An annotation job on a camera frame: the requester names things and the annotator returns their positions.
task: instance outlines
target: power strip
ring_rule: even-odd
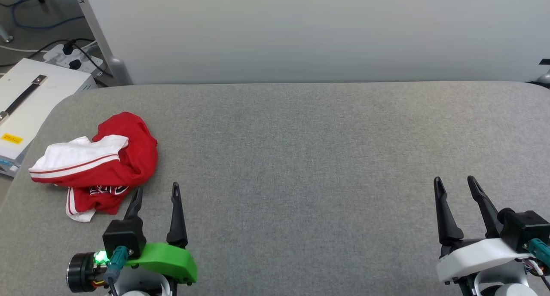
[[[105,69],[105,63],[102,59],[93,56],[90,56],[90,58],[96,63],[96,65],[101,67],[101,69]],[[48,64],[66,67],[69,69],[82,71],[84,73],[90,73],[92,77],[99,77],[103,75],[103,73],[91,63],[82,51],[74,49],[73,53],[66,55],[63,52],[63,45],[57,45],[45,53],[44,61]]]

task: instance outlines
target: white wall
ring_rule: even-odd
[[[136,84],[531,81],[548,71],[538,65],[550,58],[548,1],[87,0],[83,5],[91,5],[87,16],[93,13],[101,28],[95,34],[108,43],[102,44],[104,53],[125,61]]]

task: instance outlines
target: red stripe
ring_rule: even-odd
[[[74,213],[70,210],[70,191],[72,190],[73,188],[69,188],[69,192],[67,192],[67,198],[68,198],[68,203],[67,205],[69,206],[69,213],[72,214],[74,216]]]
[[[99,161],[100,159],[104,159],[104,158],[110,157],[110,156],[118,156],[118,154],[105,155],[105,156],[102,156],[98,159],[94,159],[93,161],[89,161],[87,163],[82,163],[80,165],[75,165],[75,166],[71,166],[71,167],[67,167],[67,168],[55,169],[55,170],[52,170],[52,171],[30,171],[30,173],[31,174],[47,174],[47,173],[55,173],[57,171],[68,171],[69,169],[73,169],[73,168],[76,168],[76,167],[81,167],[81,166],[84,166],[84,165],[88,165],[90,163],[94,163],[95,161]]]

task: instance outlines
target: cable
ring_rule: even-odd
[[[537,261],[532,261],[532,260],[530,260],[530,259],[526,259],[526,261],[528,261],[528,263],[531,264],[531,266],[533,267],[533,269],[535,269],[535,271],[537,272],[537,275],[539,275],[539,276],[544,276],[544,272],[543,272],[542,269],[538,266]]]
[[[11,50],[11,51],[18,51],[18,52],[37,52],[38,50],[25,50],[25,49],[15,49],[15,48],[10,48],[10,47],[6,47],[6,46],[0,46],[0,48],[3,48],[3,49],[8,49],[8,50]]]
[[[113,278],[109,278],[109,287],[110,287],[110,292],[112,293],[112,295],[113,296],[118,296],[118,294],[116,293],[116,288],[114,288]]]
[[[105,285],[105,281],[100,281],[100,282],[92,281],[92,286],[94,288],[99,288],[99,287],[104,286],[104,285]]]
[[[100,72],[106,74],[107,76],[111,77],[111,78],[114,78],[113,75],[111,75],[110,73],[106,72],[104,69],[102,69],[101,67],[99,67],[96,62],[94,62],[94,60],[92,60],[92,58],[88,55],[88,53],[84,52],[84,50],[82,50],[82,48],[80,48],[79,46],[77,46],[74,42],[75,41],[92,41],[92,40],[89,40],[88,38],[77,38],[75,40],[57,40],[57,41],[53,41],[47,45],[45,45],[44,47],[40,48],[38,51],[36,51],[35,53],[31,54],[30,56],[27,57],[27,59],[30,59],[31,57],[34,57],[36,56],[37,54],[39,54],[41,51],[43,51],[44,49],[48,48],[49,46],[57,43],[57,42],[70,42],[73,44],[73,46],[76,48],[76,49],[79,49],[83,55],[85,55],[89,60],[90,62],[97,68],[100,70]],[[11,63],[11,64],[4,64],[4,65],[0,65],[0,67],[11,67],[13,65],[16,65],[17,63]]]
[[[16,3],[13,3],[13,4],[9,4],[9,5],[0,3],[0,6],[3,6],[3,7],[8,8],[8,7],[12,7],[12,6],[21,4],[21,3],[23,3],[23,2],[29,2],[29,1],[30,1],[30,0],[20,0],[19,2],[16,2]]]
[[[38,49],[35,53],[31,54],[30,56],[26,57],[27,59],[30,59],[32,57],[35,57],[37,54],[39,54],[40,52],[42,52],[44,49],[48,48],[49,46],[55,44],[55,43],[58,43],[58,42],[72,42],[72,41],[69,41],[69,40],[57,40],[57,41],[53,41],[47,45],[45,45],[44,47]],[[18,62],[16,63],[11,63],[11,64],[3,64],[3,65],[0,65],[0,67],[10,67],[10,66],[13,66],[13,65],[16,65]]]
[[[77,19],[80,19],[80,18],[84,18],[84,16],[77,16],[77,17],[73,17],[73,18],[69,18],[67,20],[63,20],[57,24],[54,24],[54,25],[50,25],[50,26],[30,26],[30,25],[24,25],[24,24],[20,24],[19,22],[17,22],[17,18],[15,17],[15,9],[17,8],[17,6],[23,2],[26,2],[27,0],[19,0],[19,2],[17,3],[14,3],[12,5],[4,5],[2,4],[2,6],[4,7],[12,7],[12,19],[13,19],[13,23],[17,26],[17,27],[21,27],[21,28],[29,28],[31,30],[47,30],[49,28],[54,28],[56,26],[60,26],[61,24],[65,24],[67,22],[70,22],[72,20],[77,20]]]
[[[94,80],[96,81],[96,83],[102,87],[109,87],[108,85],[106,85],[103,81],[100,81],[98,80],[97,78],[94,78]]]
[[[82,49],[85,49],[86,51],[90,50],[90,48],[93,46],[93,45],[96,45],[96,43],[98,43],[98,41],[93,41],[91,43],[89,43],[88,45],[82,47]]]
[[[76,49],[79,49],[83,55],[86,55],[86,57],[90,60],[90,62],[97,68],[100,70],[100,72],[106,74],[107,76],[111,77],[111,78],[114,78],[113,75],[111,75],[110,73],[106,72],[104,69],[102,69],[101,67],[99,67],[96,62],[94,62],[94,60],[92,60],[92,58],[88,55],[88,53],[84,52],[84,50],[82,50],[82,48],[80,48],[79,46],[73,44],[73,46],[76,47]]]
[[[544,282],[544,284],[546,285],[546,288],[548,288],[548,290],[550,290],[550,283],[548,282],[548,280],[546,279],[545,276],[541,276],[541,279],[542,281]]]

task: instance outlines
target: metal stand leg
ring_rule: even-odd
[[[3,42],[10,42],[13,40],[13,36],[10,36],[8,32],[6,32],[6,29],[0,24],[0,36],[2,36]]]

